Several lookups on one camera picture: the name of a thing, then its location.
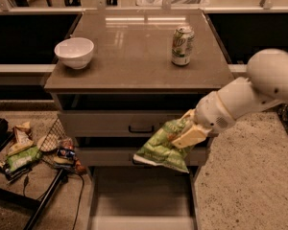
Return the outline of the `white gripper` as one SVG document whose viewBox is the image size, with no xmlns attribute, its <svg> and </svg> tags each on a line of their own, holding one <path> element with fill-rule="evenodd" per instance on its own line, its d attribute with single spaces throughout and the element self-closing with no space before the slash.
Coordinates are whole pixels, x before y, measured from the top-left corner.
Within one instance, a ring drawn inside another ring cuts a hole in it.
<svg viewBox="0 0 288 230">
<path fill-rule="evenodd" d="M 178 149 L 201 143 L 210 131 L 221 133 L 235 125 L 235 119 L 222 103 L 217 91 L 203 97 L 195 110 L 189 109 L 183 114 L 182 119 L 195 120 L 198 125 L 192 125 L 172 141 Z"/>
</svg>

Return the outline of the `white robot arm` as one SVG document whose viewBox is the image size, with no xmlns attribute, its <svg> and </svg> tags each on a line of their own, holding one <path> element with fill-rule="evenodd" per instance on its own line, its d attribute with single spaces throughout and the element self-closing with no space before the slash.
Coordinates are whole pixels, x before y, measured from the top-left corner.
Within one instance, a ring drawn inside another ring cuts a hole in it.
<svg viewBox="0 0 288 230">
<path fill-rule="evenodd" d="M 202 142 L 210 132 L 221 133 L 242 116 L 288 104 L 288 53 L 266 49 L 253 55 L 246 75 L 203 97 L 186 112 L 187 122 L 172 144 L 178 149 Z"/>
</svg>

